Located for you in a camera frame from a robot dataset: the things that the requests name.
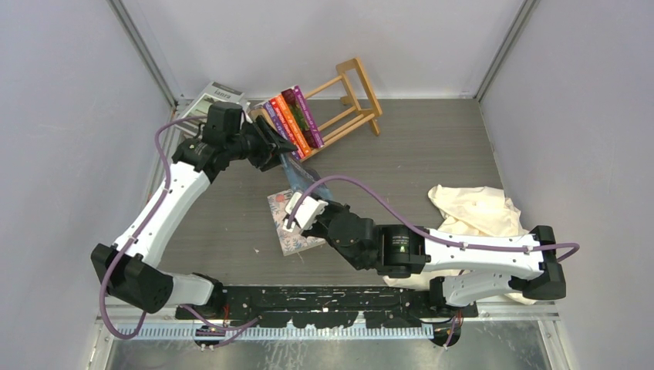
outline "wooden frame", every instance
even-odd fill
[[[363,91],[366,93],[366,97],[370,101],[370,106],[371,106],[370,109],[362,109],[361,105],[359,104],[359,100],[357,99],[356,94],[354,93],[354,89],[352,88],[352,83],[349,81],[349,77],[347,76],[347,72],[353,69],[356,71],[357,76],[361,80]],[[382,115],[382,108],[381,106],[379,106],[379,102],[377,101],[377,96],[373,91],[373,87],[370,85],[368,75],[366,74],[366,70],[363,68],[361,59],[356,57],[354,59],[350,59],[348,61],[338,64],[336,66],[336,72],[339,74],[338,76],[326,82],[325,84],[320,85],[316,89],[313,89],[311,92],[307,93],[305,95],[305,98],[309,99],[315,94],[320,93],[322,90],[327,89],[331,85],[334,85],[335,83],[340,81],[343,84],[343,88],[345,89],[347,94],[341,98],[341,103],[345,105],[350,105],[350,107],[346,109],[344,112],[341,112],[339,115],[335,116],[334,118],[320,125],[318,127],[318,130],[322,132],[327,127],[330,127],[334,123],[337,123],[338,121],[340,121],[341,119],[343,119],[344,117],[348,116],[351,113],[355,113],[356,116],[352,118],[350,121],[343,123],[338,129],[335,129],[329,134],[323,136],[325,145],[320,149],[313,149],[311,153],[308,156],[304,157],[302,160],[307,160],[308,158],[310,158],[320,150],[325,149],[327,146],[332,145],[336,141],[343,138],[345,135],[356,130],[364,123],[370,124],[370,129],[373,131],[373,133],[376,136],[380,134],[379,124],[377,124],[377,118],[379,118]]]

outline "beige fabric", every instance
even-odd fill
[[[439,210],[445,221],[438,230],[459,235],[486,235],[492,237],[511,237],[523,235],[527,231],[520,225],[520,210],[504,191],[493,187],[433,187],[427,196]],[[420,291],[429,290],[429,281],[437,276],[458,274],[455,270],[442,270],[407,279],[384,277],[391,287],[410,288]],[[524,304],[534,301],[512,293],[507,296]]]

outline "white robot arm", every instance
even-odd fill
[[[287,214],[292,213],[300,197],[300,193],[293,195]],[[378,274],[392,278],[439,270],[470,271],[430,282],[434,301],[452,309],[506,293],[521,292],[526,298],[539,300],[560,299],[566,293],[563,270],[554,251],[537,251],[555,244],[550,227],[539,226],[516,237],[454,235],[420,228],[431,236],[429,239],[405,225],[377,226],[351,213],[348,206],[313,197],[302,201],[291,227],[285,222],[287,231],[296,227],[305,236],[326,239],[357,270],[375,268]],[[515,249],[493,251],[468,245]]]
[[[102,281],[119,252],[128,246],[116,268],[109,271],[106,293],[148,313],[157,312],[166,304],[204,307],[203,314],[209,317],[222,310],[220,282],[199,274],[157,270],[164,249],[190,206],[230,161],[248,159],[255,168],[266,171],[279,165],[279,154],[295,150],[264,120],[252,122],[239,105],[231,103],[213,104],[201,133],[202,137],[187,139],[177,148],[170,165],[169,188],[164,181],[112,246],[98,244],[91,254]],[[134,231],[157,207],[162,193],[166,193],[163,202],[134,237]]]

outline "white wall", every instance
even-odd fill
[[[524,224],[582,245],[559,308],[583,369],[654,361],[652,18],[652,2],[541,2],[483,101]]]
[[[0,11],[0,367],[86,366],[89,259],[142,207],[170,108],[104,1]]]
[[[125,0],[176,92],[266,97],[360,56],[382,97],[474,96],[522,0]],[[341,96],[332,89],[325,96]]]

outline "floral notebook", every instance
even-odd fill
[[[317,247],[326,243],[325,239],[320,239],[318,237],[303,237],[300,235],[300,230],[298,228],[296,228],[293,233],[282,230],[281,225],[284,222],[284,217],[286,217],[286,211],[284,208],[292,195],[293,191],[289,189],[268,196],[268,205],[270,205],[272,219],[275,222],[275,228],[277,229],[277,235],[279,236],[281,252],[285,256],[306,251],[309,248]]]

